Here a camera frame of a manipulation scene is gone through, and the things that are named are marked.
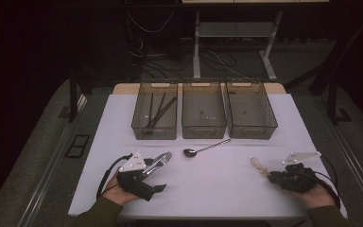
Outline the person's right hand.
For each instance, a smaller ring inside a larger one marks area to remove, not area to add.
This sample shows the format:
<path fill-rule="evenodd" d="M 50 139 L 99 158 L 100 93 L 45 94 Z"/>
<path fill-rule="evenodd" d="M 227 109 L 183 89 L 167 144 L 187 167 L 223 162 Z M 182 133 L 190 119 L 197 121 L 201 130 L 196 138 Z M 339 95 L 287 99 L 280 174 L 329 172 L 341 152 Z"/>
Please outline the person's right hand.
<path fill-rule="evenodd" d="M 336 205 L 329 192 L 319 184 L 305 193 L 291 192 L 291 195 L 301 200 L 308 209 Z"/>

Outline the person's left hand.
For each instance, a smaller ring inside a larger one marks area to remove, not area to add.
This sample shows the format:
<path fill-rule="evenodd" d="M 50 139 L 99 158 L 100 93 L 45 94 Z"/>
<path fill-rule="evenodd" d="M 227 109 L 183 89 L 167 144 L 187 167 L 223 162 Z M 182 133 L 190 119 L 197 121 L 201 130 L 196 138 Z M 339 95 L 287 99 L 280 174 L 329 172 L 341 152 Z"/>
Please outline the person's left hand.
<path fill-rule="evenodd" d="M 131 194 L 130 192 L 124 191 L 117 182 L 115 177 L 112 177 L 102 193 L 102 197 L 113 201 L 119 205 L 125 205 L 130 201 L 138 200 L 138 197 Z"/>

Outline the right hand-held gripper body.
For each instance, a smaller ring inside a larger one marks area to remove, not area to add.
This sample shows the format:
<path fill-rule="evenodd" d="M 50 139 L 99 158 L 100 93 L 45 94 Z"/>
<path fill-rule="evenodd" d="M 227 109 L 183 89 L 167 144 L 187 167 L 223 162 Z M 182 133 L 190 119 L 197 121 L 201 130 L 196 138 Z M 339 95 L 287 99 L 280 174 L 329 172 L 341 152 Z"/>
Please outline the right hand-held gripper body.
<path fill-rule="evenodd" d="M 319 178 L 310 167 L 303 165 L 304 161 L 309 161 L 320 157 L 316 152 L 291 152 L 283 161 L 285 171 L 282 173 L 280 186 L 288 191 L 304 193 L 308 192 L 318 183 Z"/>

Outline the smoky clear plastic bin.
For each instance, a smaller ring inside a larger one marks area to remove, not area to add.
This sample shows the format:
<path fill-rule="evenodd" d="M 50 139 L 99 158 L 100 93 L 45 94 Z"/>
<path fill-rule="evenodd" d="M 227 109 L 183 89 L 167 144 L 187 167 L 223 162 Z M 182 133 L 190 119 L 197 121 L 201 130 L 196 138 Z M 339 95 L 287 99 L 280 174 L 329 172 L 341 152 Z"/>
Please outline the smoky clear plastic bin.
<path fill-rule="evenodd" d="M 226 79 L 224 89 L 229 136 L 268 140 L 278 123 L 259 79 Z"/>
<path fill-rule="evenodd" d="M 155 127 L 147 127 L 151 93 L 153 93 L 152 121 L 162 96 L 164 104 Z M 177 138 L 178 82 L 176 80 L 149 80 L 140 83 L 131 121 L 137 140 L 175 140 Z"/>
<path fill-rule="evenodd" d="M 182 83 L 181 109 L 184 139 L 221 139 L 226 114 L 219 80 L 186 79 Z"/>

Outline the white metal desk frame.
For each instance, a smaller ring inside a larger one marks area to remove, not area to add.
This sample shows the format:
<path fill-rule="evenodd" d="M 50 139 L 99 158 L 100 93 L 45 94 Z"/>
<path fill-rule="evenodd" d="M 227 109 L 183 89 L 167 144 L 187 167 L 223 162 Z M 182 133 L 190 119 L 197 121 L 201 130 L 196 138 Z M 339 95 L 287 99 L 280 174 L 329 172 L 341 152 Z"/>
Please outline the white metal desk frame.
<path fill-rule="evenodd" d="M 203 22 L 200 19 L 202 9 L 196 9 L 195 35 L 193 52 L 194 77 L 201 76 L 199 43 L 201 38 L 266 38 L 267 46 L 259 51 L 261 61 L 266 70 L 268 79 L 277 79 L 269 54 L 276 40 L 276 36 L 282 21 L 284 12 L 292 7 L 300 7 L 305 4 L 324 4 L 329 0 L 181 0 L 183 6 L 204 6 L 207 9 L 219 10 L 243 10 L 259 8 L 266 10 L 274 7 L 274 17 L 271 21 L 259 22 Z"/>

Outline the white table cover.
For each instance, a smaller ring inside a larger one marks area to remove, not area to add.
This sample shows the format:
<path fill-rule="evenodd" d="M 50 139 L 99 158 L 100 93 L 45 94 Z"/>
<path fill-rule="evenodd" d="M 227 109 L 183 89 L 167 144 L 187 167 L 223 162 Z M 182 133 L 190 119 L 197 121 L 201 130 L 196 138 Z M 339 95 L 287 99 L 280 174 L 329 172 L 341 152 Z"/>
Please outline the white table cover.
<path fill-rule="evenodd" d="M 304 218 L 306 209 L 294 197 L 270 183 L 251 165 L 255 157 L 262 166 L 280 171 L 291 152 L 314 152 L 315 146 L 290 95 L 269 98 L 278 128 L 268 140 L 234 139 L 216 148 L 183 155 L 186 148 L 201 149 L 224 141 L 183 139 L 137 140 L 131 129 L 136 97 L 111 95 L 102 114 L 78 187 L 68 210 L 76 216 L 87 211 L 105 171 L 123 155 L 140 152 L 155 158 L 165 152 L 172 157 L 166 166 L 147 177 L 150 185 L 166 184 L 150 201 L 132 201 L 123 219 L 284 219 Z"/>

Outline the silver metal fork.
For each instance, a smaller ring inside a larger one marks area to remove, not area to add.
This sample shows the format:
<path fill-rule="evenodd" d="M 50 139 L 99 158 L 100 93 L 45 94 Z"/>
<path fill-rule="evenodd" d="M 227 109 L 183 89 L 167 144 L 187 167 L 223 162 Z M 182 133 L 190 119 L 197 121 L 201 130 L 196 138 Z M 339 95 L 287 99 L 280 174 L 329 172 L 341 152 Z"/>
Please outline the silver metal fork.
<path fill-rule="evenodd" d="M 172 157 L 172 153 L 170 151 L 159 155 L 153 161 L 152 165 L 143 171 L 143 175 L 148 176 L 157 168 L 165 166 L 167 164 L 167 162 L 171 159 L 171 157 Z"/>

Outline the metal floor rail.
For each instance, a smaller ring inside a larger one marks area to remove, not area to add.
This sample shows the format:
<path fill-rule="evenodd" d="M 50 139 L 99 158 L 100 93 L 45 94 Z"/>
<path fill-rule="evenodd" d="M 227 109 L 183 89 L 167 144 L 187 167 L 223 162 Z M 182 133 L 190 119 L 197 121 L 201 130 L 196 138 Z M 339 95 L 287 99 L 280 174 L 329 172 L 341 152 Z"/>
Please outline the metal floor rail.
<path fill-rule="evenodd" d="M 363 167 L 359 163 L 358 159 L 356 158 L 354 151 L 350 147 L 347 140 L 344 138 L 341 130 L 338 126 L 331 125 L 330 126 L 333 135 L 335 136 L 337 142 L 339 143 L 340 150 L 342 155 L 347 163 L 349 169 L 353 172 L 354 178 L 359 184 L 361 191 L 363 192 Z"/>
<path fill-rule="evenodd" d="M 16 227 L 31 227 L 46 193 L 61 165 L 76 123 L 70 115 L 72 100 L 53 96 L 31 133 L 19 160 L 21 172 L 29 181 L 26 202 Z"/>

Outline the black metal stand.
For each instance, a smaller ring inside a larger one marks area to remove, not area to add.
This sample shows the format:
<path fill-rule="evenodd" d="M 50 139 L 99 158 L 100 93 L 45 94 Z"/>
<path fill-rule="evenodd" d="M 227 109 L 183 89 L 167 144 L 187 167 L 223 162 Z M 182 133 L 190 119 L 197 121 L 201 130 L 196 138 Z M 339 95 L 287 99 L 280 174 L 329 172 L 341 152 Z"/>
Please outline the black metal stand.
<path fill-rule="evenodd" d="M 78 91 L 77 73 L 72 70 L 69 77 L 69 104 L 61 109 L 59 118 L 66 118 L 69 123 L 73 123 L 78 115 L 79 99 L 82 96 L 83 93 Z"/>
<path fill-rule="evenodd" d="M 331 78 L 328 86 L 327 115 L 334 125 L 352 121 L 346 110 L 337 106 L 337 86 L 337 78 Z"/>

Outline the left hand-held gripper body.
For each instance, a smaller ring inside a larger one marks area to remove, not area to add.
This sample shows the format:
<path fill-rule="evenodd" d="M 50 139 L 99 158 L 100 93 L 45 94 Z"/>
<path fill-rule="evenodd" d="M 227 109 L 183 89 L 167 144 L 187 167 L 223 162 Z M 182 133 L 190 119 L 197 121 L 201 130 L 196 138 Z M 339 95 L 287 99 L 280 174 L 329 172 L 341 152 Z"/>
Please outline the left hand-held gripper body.
<path fill-rule="evenodd" d="M 155 189 L 143 182 L 146 167 L 147 165 L 142 154 L 135 152 L 118 169 L 117 181 L 123 190 L 140 199 L 150 201 L 155 193 Z"/>

